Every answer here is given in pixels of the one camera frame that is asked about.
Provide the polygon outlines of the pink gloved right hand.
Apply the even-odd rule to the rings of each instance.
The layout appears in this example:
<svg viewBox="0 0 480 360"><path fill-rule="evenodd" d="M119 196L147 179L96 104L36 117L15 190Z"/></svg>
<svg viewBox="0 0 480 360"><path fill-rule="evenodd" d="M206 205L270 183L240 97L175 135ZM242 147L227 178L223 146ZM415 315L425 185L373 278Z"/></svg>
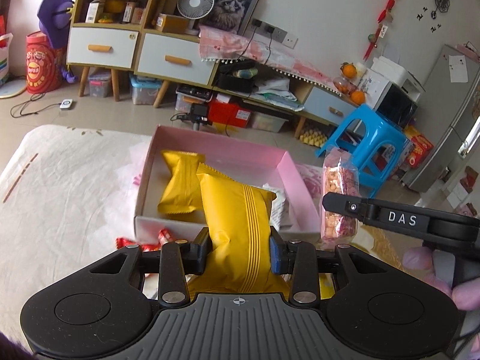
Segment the pink gloved right hand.
<svg viewBox="0 0 480 360"><path fill-rule="evenodd" d="M433 252L424 246L407 250L403 255L403 266L411 270L425 271L425 282L447 294L461 311L479 309L479 278L452 287L437 277L434 271Z"/></svg>

